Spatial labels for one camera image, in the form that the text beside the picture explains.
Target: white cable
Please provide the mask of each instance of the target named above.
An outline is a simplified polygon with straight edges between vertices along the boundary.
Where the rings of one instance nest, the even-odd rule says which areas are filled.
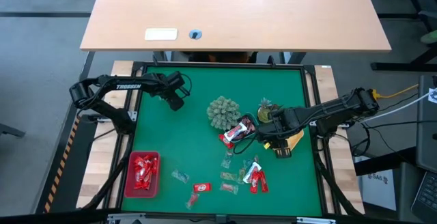
[[[368,121],[370,121],[370,120],[373,120],[373,119],[376,119],[376,118],[379,118],[379,117],[383,117],[383,116],[386,116],[386,115],[390,115],[390,114],[392,114],[392,113],[394,113],[394,112],[400,111],[400,110],[402,110],[403,108],[409,107],[410,105],[412,105],[412,104],[414,104],[414,103],[416,103],[416,102],[418,102],[418,101],[420,101],[420,100],[422,100],[422,99],[428,97],[432,92],[437,92],[437,88],[434,89],[434,90],[432,90],[432,91],[429,91],[427,94],[421,96],[420,98],[418,98],[418,99],[416,99],[416,100],[413,100],[412,102],[410,102],[410,103],[408,103],[408,104],[405,104],[405,105],[402,106],[402,107],[399,107],[399,108],[397,108],[397,109],[395,109],[395,110],[389,111],[389,112],[384,113],[384,114],[381,114],[381,115],[377,115],[377,116],[375,116],[375,117],[370,117],[370,118],[368,118],[368,119],[366,119],[366,120],[361,121],[360,123],[368,122]]]

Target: succulent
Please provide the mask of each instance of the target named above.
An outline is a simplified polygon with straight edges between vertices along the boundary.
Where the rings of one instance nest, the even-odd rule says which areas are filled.
[[[211,126],[222,130],[229,130],[233,126],[237,126],[237,120],[241,116],[240,106],[230,98],[223,96],[212,101],[206,109],[206,113],[209,120],[212,120]]]

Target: orange and black tape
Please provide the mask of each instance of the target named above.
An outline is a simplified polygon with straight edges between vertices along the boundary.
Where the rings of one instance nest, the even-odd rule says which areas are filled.
[[[48,193],[47,202],[44,205],[43,213],[49,213],[50,207],[53,203],[53,199],[55,198],[57,187],[59,186],[59,181],[61,180],[62,171],[64,170],[68,158],[68,154],[70,153],[71,146],[73,144],[74,136],[76,135],[77,126],[79,125],[79,119],[76,117],[72,130],[70,132],[70,136],[68,137],[67,146],[62,154],[61,162],[59,163],[59,167],[57,169],[57,173],[55,179],[53,179],[52,187],[50,188],[50,192]]]

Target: yellow object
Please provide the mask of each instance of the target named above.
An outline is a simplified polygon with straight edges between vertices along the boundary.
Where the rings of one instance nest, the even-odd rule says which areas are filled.
[[[297,135],[293,135],[290,138],[287,139],[287,143],[288,143],[288,148],[290,150],[293,150],[294,147],[296,147],[296,145],[298,144],[298,142],[300,141],[300,139],[303,138],[304,132],[303,130],[301,130]]]
[[[412,85],[412,86],[409,87],[409,88],[406,88],[406,89],[404,89],[404,90],[402,90],[402,91],[400,91],[400,92],[397,92],[396,94],[391,94],[391,95],[388,95],[388,96],[383,96],[383,95],[377,93],[377,92],[376,92],[376,89],[373,89],[373,90],[371,91],[371,94],[373,95],[373,97],[374,97],[375,99],[379,99],[379,98],[392,98],[392,97],[398,96],[398,95],[400,95],[400,94],[402,94],[402,93],[404,93],[404,92],[406,92],[406,91],[409,91],[409,90],[411,90],[411,89],[413,89],[413,88],[416,88],[416,87],[418,87],[418,86],[419,86],[419,84]]]

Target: wooden platform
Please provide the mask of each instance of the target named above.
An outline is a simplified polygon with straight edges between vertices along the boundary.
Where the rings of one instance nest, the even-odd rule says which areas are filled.
[[[130,76],[132,71],[132,61],[116,61],[112,70],[112,75],[118,76]],[[335,87],[333,71],[330,66],[315,66],[316,77],[318,81],[320,99],[322,102],[332,100],[337,98],[337,88]],[[310,101],[314,104],[314,98],[312,94],[312,83],[311,77],[307,74],[307,83],[309,87]],[[105,101],[113,105],[114,107],[123,107],[126,98],[126,91],[116,91],[110,92],[105,96]],[[133,109],[133,104],[135,99],[132,99],[131,109]],[[112,123],[99,124],[96,130],[96,136],[100,135],[110,129],[112,129]],[[347,137],[344,130],[339,129],[338,134]],[[83,207],[87,204],[91,198],[98,192],[98,189],[103,185],[105,180],[108,178],[109,168],[111,166],[111,160],[113,158],[115,141],[117,134],[112,132],[107,136],[94,141],[91,153],[89,155],[89,160],[87,168],[85,170],[85,175],[83,178],[83,183],[81,187],[81,192],[79,194],[79,199],[77,201],[77,207]],[[126,145],[127,137],[124,139],[124,144],[122,148],[124,149]],[[364,213],[363,202],[361,199],[361,194],[358,189],[358,182],[355,176],[354,163],[352,161],[352,156],[350,153],[350,148],[348,142],[342,138],[333,137],[329,143],[330,153],[333,162],[333,168],[335,172],[335,180],[339,185],[340,189],[346,195],[346,197],[352,202],[354,207]],[[320,154],[322,160],[324,159],[323,153]],[[117,198],[119,180],[117,180],[113,187],[113,194],[110,200],[110,207],[115,206],[115,199]],[[330,196],[330,190],[327,183],[324,183],[326,203],[328,206],[328,211],[333,213],[332,198]]]

